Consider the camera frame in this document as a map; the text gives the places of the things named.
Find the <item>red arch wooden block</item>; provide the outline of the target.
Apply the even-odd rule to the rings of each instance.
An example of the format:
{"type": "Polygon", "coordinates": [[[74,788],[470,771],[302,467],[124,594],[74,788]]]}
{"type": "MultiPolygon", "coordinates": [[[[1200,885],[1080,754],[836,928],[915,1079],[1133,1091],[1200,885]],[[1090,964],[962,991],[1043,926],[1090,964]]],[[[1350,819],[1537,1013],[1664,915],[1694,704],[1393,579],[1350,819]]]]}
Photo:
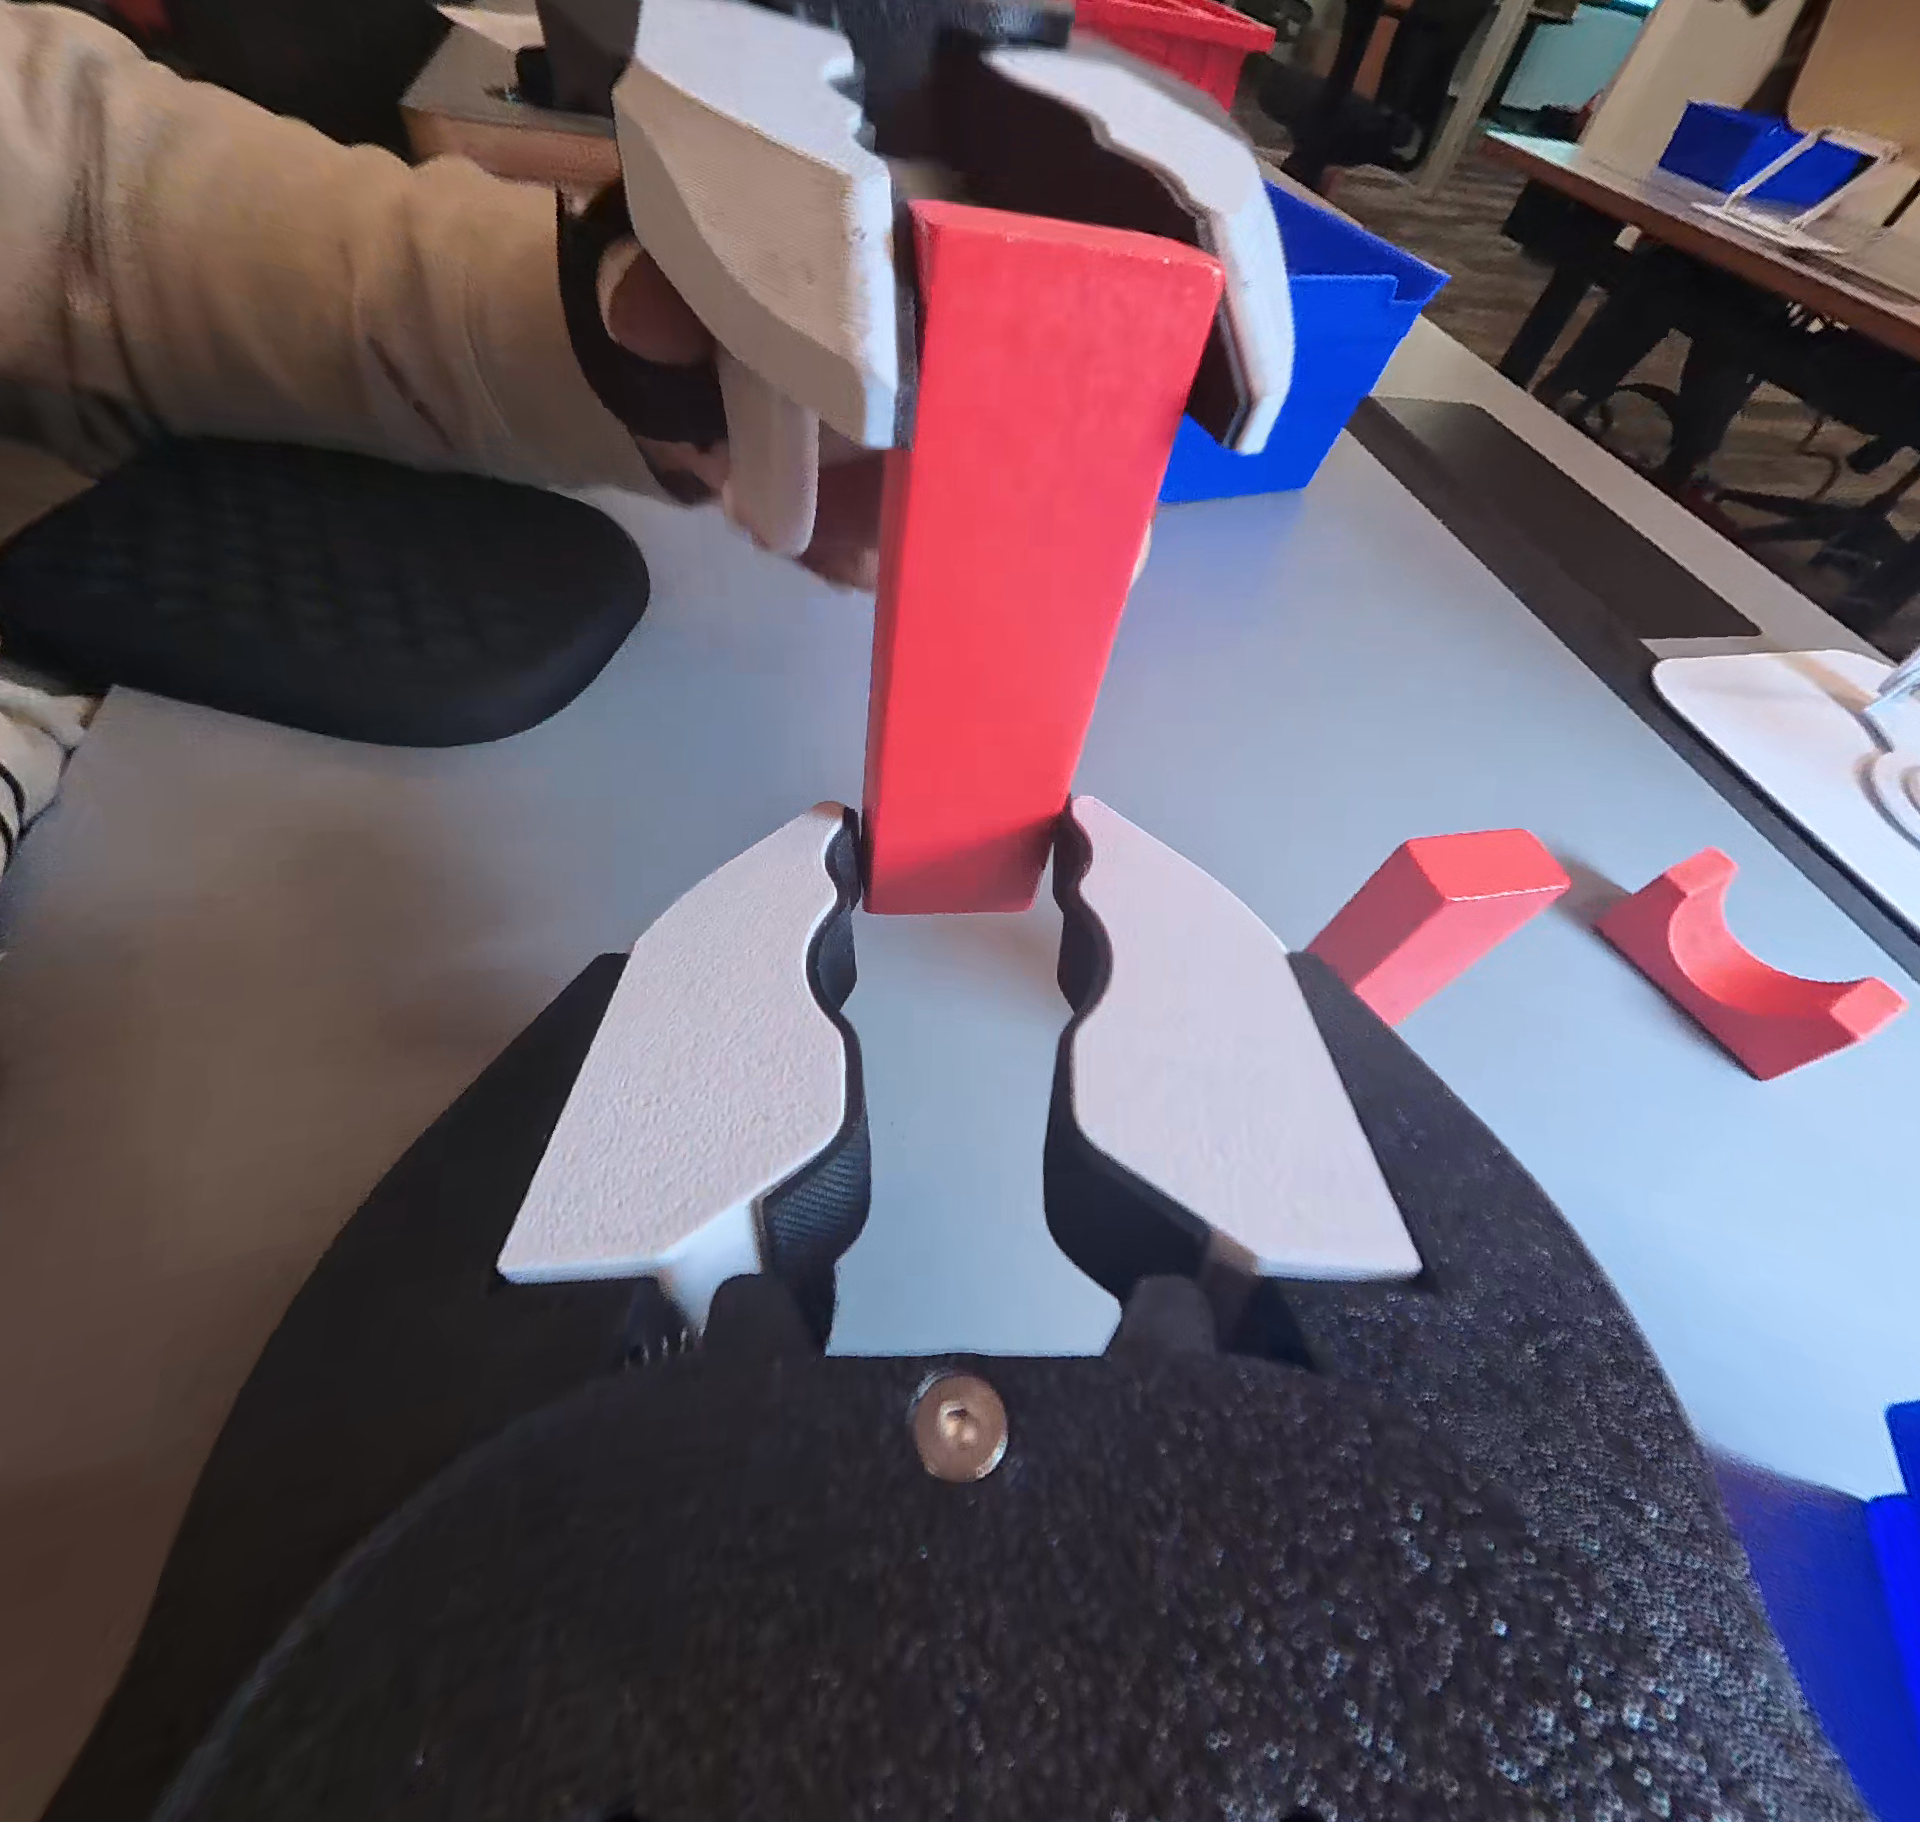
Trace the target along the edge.
{"type": "Polygon", "coordinates": [[[1881,978],[1805,978],[1742,946],[1724,908],[1735,874],[1721,851],[1698,851],[1608,907],[1595,935],[1760,1082],[1860,1046],[1907,1013],[1881,978]]]}

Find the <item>blue plastic bin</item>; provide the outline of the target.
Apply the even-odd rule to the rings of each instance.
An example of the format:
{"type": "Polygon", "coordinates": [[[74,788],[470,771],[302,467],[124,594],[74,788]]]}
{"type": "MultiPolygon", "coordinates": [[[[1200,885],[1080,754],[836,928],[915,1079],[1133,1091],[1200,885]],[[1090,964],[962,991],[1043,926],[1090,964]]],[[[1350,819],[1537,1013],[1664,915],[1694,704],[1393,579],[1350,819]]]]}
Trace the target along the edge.
{"type": "Polygon", "coordinates": [[[1163,471],[1163,507],[1308,489],[1412,325],[1450,281],[1288,179],[1270,181],[1264,192],[1288,269],[1292,386],[1258,452],[1220,447],[1183,421],[1163,471]]]}
{"type": "Polygon", "coordinates": [[[1846,189],[1868,154],[1829,135],[1791,129],[1773,115],[1690,103],[1655,168],[1720,197],[1803,211],[1846,189]]]}
{"type": "Polygon", "coordinates": [[[1855,1499],[1713,1457],[1791,1672],[1868,1808],[1917,1817],[1917,1403],[1884,1413],[1899,1484],[1855,1499]]]}

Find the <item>person's left forearm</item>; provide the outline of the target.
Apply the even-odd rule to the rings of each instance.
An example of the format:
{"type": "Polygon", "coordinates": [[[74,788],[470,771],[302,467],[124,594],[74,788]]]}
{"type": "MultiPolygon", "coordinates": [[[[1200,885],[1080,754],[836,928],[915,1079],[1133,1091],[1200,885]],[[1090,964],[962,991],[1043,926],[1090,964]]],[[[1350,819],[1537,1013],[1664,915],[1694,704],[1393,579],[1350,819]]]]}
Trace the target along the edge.
{"type": "Polygon", "coordinates": [[[3,440],[74,471],[147,439],[289,443],[662,500],[577,364],[559,211],[3,3],[3,440]]]}

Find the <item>black textured wrist pad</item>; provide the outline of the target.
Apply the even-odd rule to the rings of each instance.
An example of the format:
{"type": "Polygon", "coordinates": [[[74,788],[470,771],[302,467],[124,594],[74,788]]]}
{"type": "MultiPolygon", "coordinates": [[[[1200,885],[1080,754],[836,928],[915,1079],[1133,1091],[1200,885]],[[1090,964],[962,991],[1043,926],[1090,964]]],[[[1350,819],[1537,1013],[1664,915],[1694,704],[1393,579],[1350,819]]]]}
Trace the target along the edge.
{"type": "Polygon", "coordinates": [[[323,738],[487,746],[599,678],[648,612],[598,508],[286,443],[172,440],[3,543],[3,653],[323,738]]]}

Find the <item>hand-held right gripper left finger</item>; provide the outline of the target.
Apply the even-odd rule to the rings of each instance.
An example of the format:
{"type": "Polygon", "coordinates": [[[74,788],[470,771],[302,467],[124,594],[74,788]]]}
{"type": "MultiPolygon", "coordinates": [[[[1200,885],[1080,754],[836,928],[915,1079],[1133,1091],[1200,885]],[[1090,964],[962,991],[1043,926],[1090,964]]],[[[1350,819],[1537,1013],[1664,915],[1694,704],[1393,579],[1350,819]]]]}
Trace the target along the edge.
{"type": "Polygon", "coordinates": [[[858,823],[817,803],[636,941],[496,1253],[512,1285],[654,1280],[688,1331],[743,1277],[817,1338],[871,1204],[858,823]]]}

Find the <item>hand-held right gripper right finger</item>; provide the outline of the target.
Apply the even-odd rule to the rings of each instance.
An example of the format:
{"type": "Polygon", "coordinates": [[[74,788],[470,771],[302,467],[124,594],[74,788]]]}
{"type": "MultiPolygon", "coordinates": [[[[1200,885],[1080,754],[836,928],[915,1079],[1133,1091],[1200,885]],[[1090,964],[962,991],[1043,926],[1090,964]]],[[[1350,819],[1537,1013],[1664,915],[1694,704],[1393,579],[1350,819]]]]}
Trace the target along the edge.
{"type": "Polygon", "coordinates": [[[1058,823],[1049,1236],[1117,1308],[1195,1287],[1224,1328],[1280,1285],[1400,1291],[1424,1256],[1290,951],[1091,794],[1058,823]]]}

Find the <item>white document stand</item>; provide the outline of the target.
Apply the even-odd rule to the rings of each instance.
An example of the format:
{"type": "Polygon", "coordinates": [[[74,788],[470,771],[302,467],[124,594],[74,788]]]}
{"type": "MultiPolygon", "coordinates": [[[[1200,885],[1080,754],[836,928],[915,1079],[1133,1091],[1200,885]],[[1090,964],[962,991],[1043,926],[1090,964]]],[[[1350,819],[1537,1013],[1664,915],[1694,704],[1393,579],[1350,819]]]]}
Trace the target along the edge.
{"type": "Polygon", "coordinates": [[[1864,892],[1917,926],[1917,654],[1667,656],[1661,704],[1864,892]]]}
{"type": "Polygon", "coordinates": [[[1831,211],[1836,211],[1836,205],[1844,201],[1853,181],[1881,171],[1901,153],[1904,144],[1898,141],[1860,131],[1818,127],[1805,135],[1799,135],[1797,141],[1794,141],[1791,147],[1787,147],[1787,150],[1780,154],[1777,160],[1770,163],[1761,172],[1742,181],[1734,190],[1717,197],[1716,201],[1694,202],[1691,208],[1709,217],[1720,227],[1753,235],[1783,251],[1831,254],[1831,245],[1828,245],[1815,232],[1815,227],[1822,224],[1831,211]],[[1825,144],[1858,157],[1855,168],[1849,171],[1834,190],[1820,201],[1805,205],[1763,201],[1763,189],[1767,182],[1787,174],[1787,171],[1805,154],[1811,154],[1811,150],[1825,144]]]}

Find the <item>red rectangular wooden block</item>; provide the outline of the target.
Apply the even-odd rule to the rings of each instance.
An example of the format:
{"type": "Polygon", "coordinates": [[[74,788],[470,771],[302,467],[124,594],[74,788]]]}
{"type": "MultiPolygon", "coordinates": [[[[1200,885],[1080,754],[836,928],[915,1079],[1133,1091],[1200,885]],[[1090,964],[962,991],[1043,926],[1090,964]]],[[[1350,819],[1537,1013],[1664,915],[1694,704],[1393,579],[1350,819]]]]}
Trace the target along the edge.
{"type": "Polygon", "coordinates": [[[1400,1026],[1572,886],[1526,828],[1402,842],[1306,946],[1385,1026],[1400,1026]]]}
{"type": "Polygon", "coordinates": [[[1020,912],[1224,277],[1158,237],[964,202],[911,202],[910,229],[918,401],[882,477],[861,897],[1020,912]]]}

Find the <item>striped cloth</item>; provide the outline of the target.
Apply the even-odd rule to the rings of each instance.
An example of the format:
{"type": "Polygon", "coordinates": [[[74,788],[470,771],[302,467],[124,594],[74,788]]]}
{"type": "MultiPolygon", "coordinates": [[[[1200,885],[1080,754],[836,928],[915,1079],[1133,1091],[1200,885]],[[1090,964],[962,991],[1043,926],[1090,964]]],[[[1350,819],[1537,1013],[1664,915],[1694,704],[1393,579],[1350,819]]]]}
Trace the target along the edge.
{"type": "Polygon", "coordinates": [[[2,872],[24,837],[55,803],[68,762],[84,743],[100,697],[2,671],[2,872]]]}

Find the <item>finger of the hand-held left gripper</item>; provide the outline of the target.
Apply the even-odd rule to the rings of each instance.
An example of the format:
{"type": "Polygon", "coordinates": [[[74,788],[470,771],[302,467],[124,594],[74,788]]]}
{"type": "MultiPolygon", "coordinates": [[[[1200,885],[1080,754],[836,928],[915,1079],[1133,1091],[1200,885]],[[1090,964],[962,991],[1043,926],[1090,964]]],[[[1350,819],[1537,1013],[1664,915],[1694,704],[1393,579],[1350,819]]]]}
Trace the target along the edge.
{"type": "Polygon", "coordinates": [[[1185,415],[1256,457],[1293,380],[1282,231],[1262,167],[1207,96],[1085,40],[943,54],[943,163],[965,197],[1049,222],[1158,237],[1215,261],[1211,333],[1185,415]]]}
{"type": "Polygon", "coordinates": [[[636,241],[719,350],[845,443],[900,443],[896,190],[845,34],[636,0],[612,118],[636,241]]]}

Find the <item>person's left hand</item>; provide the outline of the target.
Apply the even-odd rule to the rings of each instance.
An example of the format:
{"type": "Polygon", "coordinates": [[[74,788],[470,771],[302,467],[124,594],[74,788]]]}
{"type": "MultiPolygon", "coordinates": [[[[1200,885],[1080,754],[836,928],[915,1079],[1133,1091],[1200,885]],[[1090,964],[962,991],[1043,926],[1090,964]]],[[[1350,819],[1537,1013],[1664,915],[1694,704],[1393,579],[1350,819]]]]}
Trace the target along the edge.
{"type": "Polygon", "coordinates": [[[671,384],[706,375],[717,384],[719,439],[636,437],[659,491],[688,508],[717,507],[761,552],[798,562],[830,586],[871,594],[890,455],[850,443],[715,346],[631,238],[601,257],[595,305],[625,355],[666,370],[671,384]]]}

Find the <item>brown wooden desk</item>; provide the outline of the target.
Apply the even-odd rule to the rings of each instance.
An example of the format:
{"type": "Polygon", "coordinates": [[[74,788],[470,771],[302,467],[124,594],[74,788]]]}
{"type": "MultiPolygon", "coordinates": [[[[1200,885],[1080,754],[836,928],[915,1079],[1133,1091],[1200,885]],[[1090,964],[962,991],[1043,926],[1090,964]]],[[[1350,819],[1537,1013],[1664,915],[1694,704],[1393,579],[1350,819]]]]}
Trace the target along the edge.
{"type": "Polygon", "coordinates": [[[1655,398],[1654,484],[1700,489],[1763,386],[1852,430],[1869,461],[1915,455],[1915,298],[1743,227],[1674,177],[1577,167],[1570,144],[1502,132],[1484,153],[1522,172],[1499,231],[1548,275],[1499,377],[1595,428],[1655,346],[1686,341],[1679,383],[1655,398]]]}

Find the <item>red plastic bin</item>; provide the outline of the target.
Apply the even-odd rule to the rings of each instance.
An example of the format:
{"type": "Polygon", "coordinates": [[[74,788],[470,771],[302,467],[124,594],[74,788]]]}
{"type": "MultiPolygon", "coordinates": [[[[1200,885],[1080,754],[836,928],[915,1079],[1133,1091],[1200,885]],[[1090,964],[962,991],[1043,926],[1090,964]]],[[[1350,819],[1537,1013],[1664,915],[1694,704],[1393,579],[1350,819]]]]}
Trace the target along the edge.
{"type": "Polygon", "coordinates": [[[1224,111],[1235,106],[1250,58],[1274,53],[1277,34],[1218,0],[1072,0],[1076,34],[1094,36],[1185,83],[1224,111]]]}

